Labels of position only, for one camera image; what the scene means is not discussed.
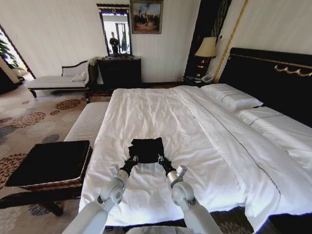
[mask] black headboard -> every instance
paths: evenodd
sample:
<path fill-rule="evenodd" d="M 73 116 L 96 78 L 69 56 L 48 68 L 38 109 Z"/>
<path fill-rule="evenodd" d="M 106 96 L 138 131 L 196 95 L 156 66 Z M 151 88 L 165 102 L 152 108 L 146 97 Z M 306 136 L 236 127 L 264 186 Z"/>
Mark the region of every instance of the black headboard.
<path fill-rule="evenodd" d="M 232 48 L 219 83 L 312 127 L 312 55 Z"/>

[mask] patterned carpet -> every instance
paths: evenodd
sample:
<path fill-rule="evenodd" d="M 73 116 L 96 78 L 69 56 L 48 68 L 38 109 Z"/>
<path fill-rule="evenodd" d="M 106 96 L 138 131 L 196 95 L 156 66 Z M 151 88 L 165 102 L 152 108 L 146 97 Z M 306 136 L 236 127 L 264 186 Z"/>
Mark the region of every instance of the patterned carpet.
<path fill-rule="evenodd" d="M 4 184 L 30 149 L 37 143 L 63 141 L 86 105 L 83 92 L 37 91 L 38 98 L 22 85 L 0 95 L 0 198 L 23 191 Z M 78 212 L 78 200 L 58 204 L 64 214 L 56 217 L 40 205 L 0 210 L 1 234 L 61 233 Z M 213 212 L 223 233 L 249 234 L 252 227 L 243 208 L 230 212 Z M 123 229 L 105 233 L 124 233 Z M 278 233 L 268 222 L 261 233 Z"/>

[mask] white robotic arm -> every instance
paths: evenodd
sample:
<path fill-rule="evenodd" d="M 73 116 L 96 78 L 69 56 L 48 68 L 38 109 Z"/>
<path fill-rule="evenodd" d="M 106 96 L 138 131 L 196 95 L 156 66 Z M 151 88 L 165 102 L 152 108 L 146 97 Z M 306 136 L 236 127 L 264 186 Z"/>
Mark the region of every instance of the white robotic arm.
<path fill-rule="evenodd" d="M 195 198 L 190 184 L 183 181 L 186 167 L 179 166 L 176 171 L 164 156 L 159 156 L 158 162 L 165 169 L 172 199 L 181 207 L 187 227 L 193 229 L 196 234 L 221 234 L 221 230 L 207 209 Z M 102 234 L 108 213 L 113 206 L 121 202 L 131 169 L 137 164 L 138 157 L 135 156 L 133 159 L 127 159 L 121 169 L 116 164 L 110 166 L 112 180 L 102 187 L 97 200 L 88 203 L 81 210 L 63 234 Z"/>
<path fill-rule="evenodd" d="M 102 234 L 108 213 L 113 206 L 121 202 L 126 189 L 127 180 L 133 166 L 138 164 L 138 157 L 129 158 L 123 168 L 117 164 L 110 166 L 113 175 L 110 182 L 105 184 L 97 200 L 88 203 L 74 220 L 63 231 L 63 234 Z"/>

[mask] painting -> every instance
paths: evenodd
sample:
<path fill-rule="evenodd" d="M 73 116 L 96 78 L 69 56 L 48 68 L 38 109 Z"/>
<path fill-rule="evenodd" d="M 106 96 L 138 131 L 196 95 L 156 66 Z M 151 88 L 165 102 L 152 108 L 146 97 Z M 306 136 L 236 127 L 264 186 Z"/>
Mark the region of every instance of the painting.
<path fill-rule="evenodd" d="M 132 33 L 161 33 L 162 0 L 132 0 Z"/>

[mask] mirror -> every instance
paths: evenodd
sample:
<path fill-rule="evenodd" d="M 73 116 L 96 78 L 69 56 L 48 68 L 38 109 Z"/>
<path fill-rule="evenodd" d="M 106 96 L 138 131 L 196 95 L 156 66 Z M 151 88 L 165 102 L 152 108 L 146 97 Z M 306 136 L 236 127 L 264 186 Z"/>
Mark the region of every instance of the mirror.
<path fill-rule="evenodd" d="M 108 56 L 131 56 L 129 5 L 97 4 Z"/>

